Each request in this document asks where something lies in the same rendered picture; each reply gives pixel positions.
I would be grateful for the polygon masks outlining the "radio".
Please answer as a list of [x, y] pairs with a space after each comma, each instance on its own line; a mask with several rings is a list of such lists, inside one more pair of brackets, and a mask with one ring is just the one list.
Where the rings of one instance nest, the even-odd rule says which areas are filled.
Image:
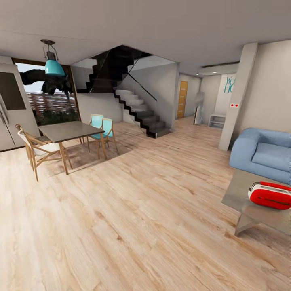
[[277, 184], [260, 182], [249, 188], [249, 199], [259, 205], [287, 210], [291, 207], [291, 188]]

